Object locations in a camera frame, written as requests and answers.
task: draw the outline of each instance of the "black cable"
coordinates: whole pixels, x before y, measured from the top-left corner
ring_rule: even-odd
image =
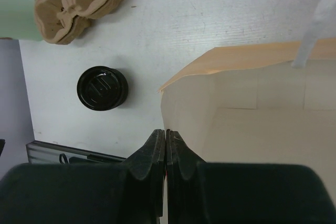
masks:
[[[61,164],[69,164],[68,158],[64,153],[59,155],[59,162]]]

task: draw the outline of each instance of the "stacked cup sleeve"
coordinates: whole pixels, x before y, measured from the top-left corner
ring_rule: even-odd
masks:
[[[123,0],[35,0],[35,22],[43,39],[67,45]]]

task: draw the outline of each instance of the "table surface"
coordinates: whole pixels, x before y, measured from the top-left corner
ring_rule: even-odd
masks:
[[[170,77],[213,47],[300,40],[318,1],[125,0],[70,45],[20,41],[35,139],[128,157],[163,128],[157,90]],[[335,25],[323,34],[333,36]],[[99,65],[130,84],[126,103],[107,112],[76,93]]]

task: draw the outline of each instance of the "light green object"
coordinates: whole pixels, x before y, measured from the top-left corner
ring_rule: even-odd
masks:
[[[34,21],[35,0],[0,0],[0,38],[43,40]]]

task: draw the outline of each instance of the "kraft paper bag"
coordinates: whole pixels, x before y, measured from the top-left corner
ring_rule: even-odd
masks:
[[[214,48],[161,89],[166,129],[207,162],[301,164],[336,202],[336,38]]]

